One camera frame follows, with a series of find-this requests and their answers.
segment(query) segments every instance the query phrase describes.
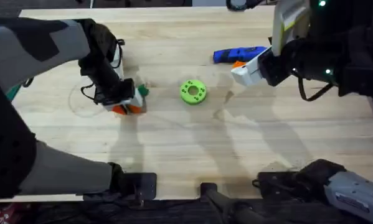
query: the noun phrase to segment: blue marker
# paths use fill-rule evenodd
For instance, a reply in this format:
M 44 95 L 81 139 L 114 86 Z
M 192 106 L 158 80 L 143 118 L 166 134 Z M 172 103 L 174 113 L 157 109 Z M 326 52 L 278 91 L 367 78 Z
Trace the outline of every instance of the blue marker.
M 214 63 L 248 62 L 266 50 L 266 47 L 240 47 L 236 49 L 217 50 L 214 52 Z

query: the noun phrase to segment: cable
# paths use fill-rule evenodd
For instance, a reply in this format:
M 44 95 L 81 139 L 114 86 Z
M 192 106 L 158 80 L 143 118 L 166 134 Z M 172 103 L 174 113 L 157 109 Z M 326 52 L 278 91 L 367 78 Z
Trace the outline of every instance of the cable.
M 326 86 L 324 86 L 317 93 L 315 93 L 311 97 L 307 98 L 306 93 L 305 93 L 305 89 L 304 89 L 304 79 L 303 79 L 303 77 L 298 72 L 296 72 L 294 70 L 291 71 L 291 74 L 298 78 L 298 90 L 300 91 L 300 96 L 303 100 L 308 101 L 308 102 L 312 102 L 314 100 L 317 100 L 319 97 L 323 96 L 325 93 L 327 93 L 333 87 L 333 84 L 328 83 Z
M 83 87 L 81 87 L 81 93 L 84 95 L 84 96 L 86 96 L 87 98 L 89 98 L 89 99 L 91 99 L 91 100 L 93 100 L 93 101 L 95 101 L 95 99 L 93 99 L 91 96 L 88 96 L 87 94 L 85 94 L 85 92 L 84 92 L 84 90 L 85 89 L 87 89 L 87 88 L 91 88 L 91 87 L 93 87 L 95 84 L 91 84 L 91 85 L 87 85 L 87 86 L 83 86 Z
M 23 83 L 22 83 L 22 86 L 23 86 L 24 88 L 27 88 L 27 87 L 29 87 L 29 86 L 31 85 L 32 81 L 34 81 L 34 78 L 30 78 L 30 79 L 28 79 L 27 81 L 23 82 Z
M 123 55 L 123 49 L 121 48 L 122 45 L 125 45 L 125 42 L 123 39 L 118 39 L 117 40 L 117 46 L 118 46 L 118 64 L 116 66 L 112 66 L 112 68 L 118 68 L 121 65 L 121 57 Z
M 257 180 L 257 179 L 255 179 L 255 180 L 253 180 L 253 182 L 252 182 L 252 185 L 255 187 L 255 188 L 260 188 L 260 181 L 259 180 Z

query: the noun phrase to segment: green ring toy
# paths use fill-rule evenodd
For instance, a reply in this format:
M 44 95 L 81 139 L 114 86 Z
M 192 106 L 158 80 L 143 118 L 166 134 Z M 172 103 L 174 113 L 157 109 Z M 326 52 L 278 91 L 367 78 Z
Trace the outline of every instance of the green ring toy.
M 199 80 L 188 80 L 180 88 L 181 98 L 190 105 L 196 105 L 205 100 L 207 88 Z

